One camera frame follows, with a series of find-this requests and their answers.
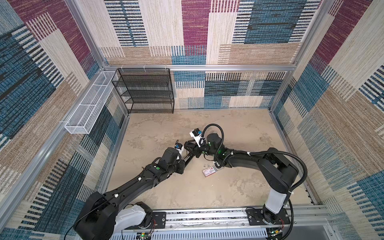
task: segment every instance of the white mesh basket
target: white mesh basket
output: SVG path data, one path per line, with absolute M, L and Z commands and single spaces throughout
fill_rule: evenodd
M 65 129 L 70 134 L 89 134 L 109 94 L 113 89 L 112 79 L 117 78 L 114 71 L 103 71 L 81 100 Z

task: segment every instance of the robotic arm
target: robotic arm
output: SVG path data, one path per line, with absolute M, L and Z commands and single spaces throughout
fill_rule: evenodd
M 204 133 L 210 126 L 217 126 L 222 137 L 211 133 L 205 138 Z M 261 217 L 266 224 L 275 224 L 293 189 L 306 178 L 305 164 L 290 153 L 280 152 L 275 148 L 263 152 L 245 152 L 226 148 L 223 144 L 223 130 L 217 124 L 208 125 L 203 132 L 196 128 L 190 135 L 194 138 L 193 140 L 185 142 L 184 146 L 176 142 L 175 148 L 167 148 L 162 157 L 156 158 L 143 168 L 139 175 L 122 186 L 104 194 L 99 192 L 91 194 L 73 225 L 79 236 L 83 240 L 108 240 L 113 233 L 127 227 L 149 226 L 152 210 L 146 204 L 138 202 L 128 209 L 124 208 L 137 196 L 157 186 L 173 173 L 183 174 L 184 168 L 192 158 L 199 157 L 201 154 L 214 156 L 215 165 L 219 168 L 222 166 L 248 167 L 263 173 L 271 186 L 268 200 L 261 211 Z M 189 153 L 185 159 L 181 159 L 184 149 Z M 304 168 L 303 177 L 293 186 L 299 171 L 284 155 L 297 159 Z

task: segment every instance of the beige floor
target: beige floor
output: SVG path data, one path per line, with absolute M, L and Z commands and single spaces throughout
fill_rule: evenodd
M 131 180 L 176 140 L 183 143 L 194 128 L 210 123 L 224 130 L 224 145 L 237 150 L 261 151 L 275 147 L 285 151 L 266 109 L 176 111 L 174 114 L 132 114 L 115 164 L 108 190 Z M 210 127 L 206 135 L 218 132 Z M 193 158 L 184 174 L 173 174 L 141 194 L 133 203 L 145 202 L 152 209 L 263 205 L 270 187 L 260 171 L 224 168 L 208 177 L 202 170 L 212 166 L 200 156 Z M 293 204 L 309 204 L 304 186 L 291 196 Z

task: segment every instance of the black mounting plate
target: black mounting plate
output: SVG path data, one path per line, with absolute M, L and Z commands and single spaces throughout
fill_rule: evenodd
M 249 225 L 251 226 L 268 225 L 263 221 L 263 214 L 261 213 L 261 210 L 262 209 L 254 209 L 254 208 L 248 208 L 245 210 L 245 212 L 247 213 Z M 277 214 L 277 218 L 281 218 L 284 221 L 284 225 L 288 225 L 291 223 L 291 220 L 285 208 L 282 208 L 280 210 L 280 212 Z M 278 222 L 275 223 L 275 225 L 281 225 L 281 221 L 279 220 Z
M 152 213 L 152 218 L 156 221 L 155 229 L 166 228 L 166 219 L 167 219 L 166 216 L 167 216 L 167 212 L 153 212 Z M 141 229 L 144 232 L 147 230 L 149 232 L 152 227 L 153 227 L 153 221 L 151 221 L 151 223 L 149 224 L 149 226 L 146 229 L 141 229 L 138 226 L 131 226 L 131 227 L 126 228 L 125 230 Z

